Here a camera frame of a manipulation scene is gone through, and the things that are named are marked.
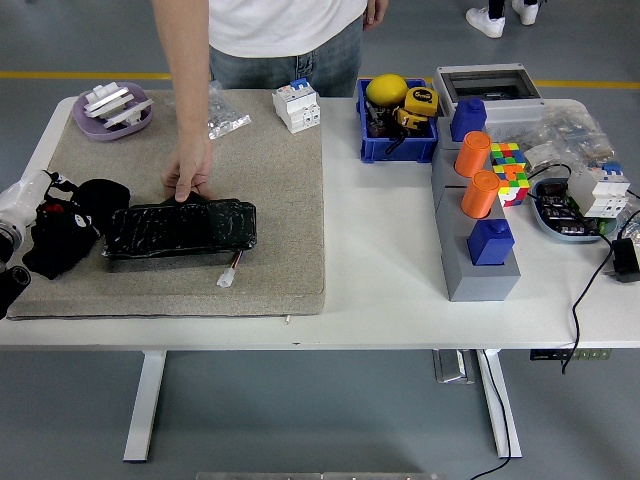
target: person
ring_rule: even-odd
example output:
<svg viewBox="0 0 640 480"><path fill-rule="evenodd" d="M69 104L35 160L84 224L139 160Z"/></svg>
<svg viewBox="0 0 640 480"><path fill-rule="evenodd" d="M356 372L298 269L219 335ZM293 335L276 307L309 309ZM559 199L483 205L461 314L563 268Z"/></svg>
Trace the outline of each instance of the person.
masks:
<svg viewBox="0 0 640 480"><path fill-rule="evenodd" d="M176 100L178 141L162 172L167 196L213 198L208 84L276 89L306 77L320 96L351 96L362 30L389 0L153 0Z"/></svg>
<svg viewBox="0 0 640 480"><path fill-rule="evenodd" d="M467 11L467 22L487 37L500 38L504 29L505 0L489 0L489 6L471 8ZM538 15L538 0L511 0L511 6L520 15L523 25L533 25Z"/></svg>

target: jeans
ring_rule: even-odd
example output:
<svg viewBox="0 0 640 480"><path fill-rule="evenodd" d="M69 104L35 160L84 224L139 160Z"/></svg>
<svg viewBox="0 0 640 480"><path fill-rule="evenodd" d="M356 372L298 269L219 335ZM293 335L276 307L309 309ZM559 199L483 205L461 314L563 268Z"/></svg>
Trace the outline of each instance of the jeans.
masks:
<svg viewBox="0 0 640 480"><path fill-rule="evenodd" d="M351 97L362 58L362 19L303 55L240 58L209 47L212 78L227 89L271 89L305 77L321 97Z"/></svg>

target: shoe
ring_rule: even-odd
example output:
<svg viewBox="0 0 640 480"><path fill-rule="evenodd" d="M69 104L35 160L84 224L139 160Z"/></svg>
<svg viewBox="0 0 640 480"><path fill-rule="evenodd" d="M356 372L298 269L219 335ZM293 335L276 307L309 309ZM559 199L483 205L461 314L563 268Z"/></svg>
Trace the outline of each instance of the shoe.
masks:
<svg viewBox="0 0 640 480"><path fill-rule="evenodd" d="M504 28L504 17L492 20L489 11L485 8L471 8L467 11L467 22L490 38L500 38Z"/></svg>
<svg viewBox="0 0 640 480"><path fill-rule="evenodd" d="M525 5L524 0L511 0L511 6L520 15L520 23L523 25L533 25L538 15L538 4Z"/></svg>

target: white circuit breaker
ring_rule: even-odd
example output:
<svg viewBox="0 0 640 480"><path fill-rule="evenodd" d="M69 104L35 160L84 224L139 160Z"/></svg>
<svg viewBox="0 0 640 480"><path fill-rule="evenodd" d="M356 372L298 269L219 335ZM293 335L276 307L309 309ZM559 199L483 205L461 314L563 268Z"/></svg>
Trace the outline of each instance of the white circuit breaker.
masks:
<svg viewBox="0 0 640 480"><path fill-rule="evenodd" d="M569 195L588 218L616 218L629 201L629 181L617 162L574 172L568 187Z"/></svg>
<svg viewBox="0 0 640 480"><path fill-rule="evenodd" d="M316 91L306 78L295 80L273 93L276 113L291 133L320 124L320 107Z"/></svg>

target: black cable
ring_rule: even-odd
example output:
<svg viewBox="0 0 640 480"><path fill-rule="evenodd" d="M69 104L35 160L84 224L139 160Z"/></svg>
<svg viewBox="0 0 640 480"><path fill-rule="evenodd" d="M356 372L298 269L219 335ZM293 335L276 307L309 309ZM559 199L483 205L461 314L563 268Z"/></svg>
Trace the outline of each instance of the black cable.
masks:
<svg viewBox="0 0 640 480"><path fill-rule="evenodd" d="M393 153L396 148L402 145L402 142L404 142L405 138L409 136L409 132L407 131L407 129L402 127L397 130L397 134L397 138L396 135L393 135L389 138L389 140L392 140L393 143L385 149L384 153L386 155L391 155L391 153Z"/></svg>
<svg viewBox="0 0 640 480"><path fill-rule="evenodd" d="M574 303L573 307L571 307L571 313L573 315L573 321L574 321L575 326L576 326L576 340L573 343L573 348L571 349L571 353L569 354L569 356L566 358L566 360L561 362L562 363L562 374L563 375L566 375L567 365L569 365L569 362L571 361L571 358L573 358L573 354L576 353L576 350L578 349L578 343L580 342L580 322L578 321L578 314L576 313L576 309L578 308L578 305L580 304L582 299L585 297L585 295L589 291L589 288L591 288L591 284L596 279L596 276L598 275L598 273L600 273L600 270L602 270L604 268L604 266L607 264L607 262L611 258L611 255L613 255L613 245L611 244L611 241L607 237L605 237L604 235L602 235L599 232L598 232L598 235L600 236L600 238L602 238L609 245L609 253L607 253L607 256L602 261L600 266L596 269L596 271L593 272L593 275L591 275L591 279L589 280L589 283L587 283L587 286L584 287L584 290L580 294L580 297L578 297L578 300L576 300L576 303Z"/></svg>
<svg viewBox="0 0 640 480"><path fill-rule="evenodd" d="M538 170L536 173L530 175L529 177L527 177L527 181L531 180L533 177L540 175L542 172L549 170L551 167L564 167L569 171L569 176L571 176L571 167L569 165L565 165L564 163L553 163L551 165L547 165L544 168L541 168L540 170ZM534 200L537 200L538 197L536 197L533 193L531 192L527 192L527 195L531 198L533 198Z"/></svg>
<svg viewBox="0 0 640 480"><path fill-rule="evenodd" d="M504 408L502 397L500 396L500 392L498 392L498 386L496 385L496 381L493 378L493 372L491 371L491 364L489 363L489 359L487 358L487 352L482 350L482 355L484 356L484 359L487 362L487 368L489 369L489 377L491 378L491 384L493 385L493 389L495 390L496 396L498 397L498 401L500 402L500 408L502 409L502 419L504 420L504 429L507 432L507 446L509 447L509 454L507 456L507 459L501 465L498 465L496 468L493 468L491 470L487 470L486 472L479 473L475 477L472 477L471 480L475 480L476 478L480 478L485 475L489 475L490 473L493 473L496 470L500 470L511 460L511 437L509 436L509 424L507 423L507 411Z"/></svg>
<svg viewBox="0 0 640 480"><path fill-rule="evenodd" d="M564 167L569 171L569 176L571 176L572 172L571 172L571 167L569 165L566 165L564 163L552 163L551 165L547 165L544 168L541 168L536 173L531 174L529 177L527 177L527 180L531 180L533 177L540 175L542 172L545 172L552 167Z"/></svg>

